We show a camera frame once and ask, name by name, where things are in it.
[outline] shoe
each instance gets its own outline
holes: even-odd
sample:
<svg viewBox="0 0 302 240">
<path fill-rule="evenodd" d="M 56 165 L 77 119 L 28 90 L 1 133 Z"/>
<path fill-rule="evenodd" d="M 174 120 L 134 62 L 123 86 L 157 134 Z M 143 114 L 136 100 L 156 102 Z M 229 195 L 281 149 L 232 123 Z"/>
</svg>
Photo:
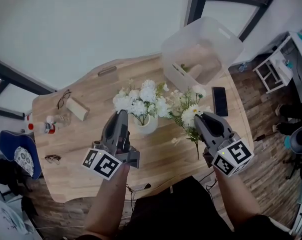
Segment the shoe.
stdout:
<svg viewBox="0 0 302 240">
<path fill-rule="evenodd" d="M 282 104 L 277 105 L 277 108 L 275 110 L 275 114 L 277 117 L 280 116 L 280 107 L 282 107 Z"/>
<path fill-rule="evenodd" d="M 274 125 L 272 125 L 272 132 L 274 132 L 274 133 L 276 133 L 276 132 L 278 132 L 279 130 L 277 129 L 277 126 L 278 126 L 279 124 L 274 124 Z"/>
</svg>

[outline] flower bouquet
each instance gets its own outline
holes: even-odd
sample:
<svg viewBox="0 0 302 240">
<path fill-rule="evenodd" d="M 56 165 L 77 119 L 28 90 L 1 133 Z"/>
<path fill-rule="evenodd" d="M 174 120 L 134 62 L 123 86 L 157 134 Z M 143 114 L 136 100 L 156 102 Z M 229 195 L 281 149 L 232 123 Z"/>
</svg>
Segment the flower bouquet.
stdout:
<svg viewBox="0 0 302 240">
<path fill-rule="evenodd" d="M 146 80 L 140 89 L 136 89 L 129 81 L 128 88 L 122 88 L 113 98 L 117 112 L 126 110 L 134 116 L 134 122 L 141 133 L 149 134 L 157 128 L 157 118 L 168 116 L 169 106 L 163 93 L 168 91 L 167 84 L 155 84 Z"/>
<path fill-rule="evenodd" d="M 175 123 L 183 127 L 187 134 L 187 139 L 195 143 L 197 151 L 197 159 L 199 159 L 198 141 L 200 136 L 197 133 L 194 125 L 195 115 L 201 115 L 203 112 L 212 112 L 210 106 L 199 106 L 199 102 L 206 96 L 206 91 L 201 86 L 193 86 L 185 93 L 175 90 L 167 98 L 170 106 L 169 118 L 174 120 Z M 182 138 L 174 138 L 172 143 L 177 144 Z"/>
</svg>

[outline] white vase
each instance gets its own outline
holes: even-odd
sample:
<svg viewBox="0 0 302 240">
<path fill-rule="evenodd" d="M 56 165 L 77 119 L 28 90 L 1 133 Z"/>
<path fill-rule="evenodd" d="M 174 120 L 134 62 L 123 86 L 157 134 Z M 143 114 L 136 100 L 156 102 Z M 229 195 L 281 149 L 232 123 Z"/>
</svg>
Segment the white vase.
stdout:
<svg viewBox="0 0 302 240">
<path fill-rule="evenodd" d="M 138 121 L 136 117 L 134 117 L 134 123 L 137 131 L 141 134 L 151 134 L 154 132 L 158 125 L 157 117 L 153 117 L 151 115 L 147 115 L 145 119 L 145 125 L 141 125 L 141 122 Z"/>
</svg>

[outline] patterned cushion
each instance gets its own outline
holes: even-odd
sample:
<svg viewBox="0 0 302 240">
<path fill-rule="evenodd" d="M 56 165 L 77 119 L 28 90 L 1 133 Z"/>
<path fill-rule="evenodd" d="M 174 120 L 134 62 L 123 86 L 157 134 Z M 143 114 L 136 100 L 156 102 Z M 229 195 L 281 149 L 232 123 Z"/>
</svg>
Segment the patterned cushion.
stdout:
<svg viewBox="0 0 302 240">
<path fill-rule="evenodd" d="M 34 163 L 31 154 L 23 147 L 18 147 L 15 150 L 14 160 L 17 164 L 27 171 L 30 176 L 34 174 Z"/>
</svg>

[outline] transparent plastic bin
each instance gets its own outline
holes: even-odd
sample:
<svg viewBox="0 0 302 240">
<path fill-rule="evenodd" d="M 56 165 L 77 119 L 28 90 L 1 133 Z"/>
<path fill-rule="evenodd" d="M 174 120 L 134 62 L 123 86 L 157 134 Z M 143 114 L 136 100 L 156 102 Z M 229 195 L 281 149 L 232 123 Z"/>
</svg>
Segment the transparent plastic bin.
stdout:
<svg viewBox="0 0 302 240">
<path fill-rule="evenodd" d="M 243 51 L 243 44 L 212 17 L 202 17 L 162 44 L 164 75 L 181 91 L 208 86 Z"/>
</svg>

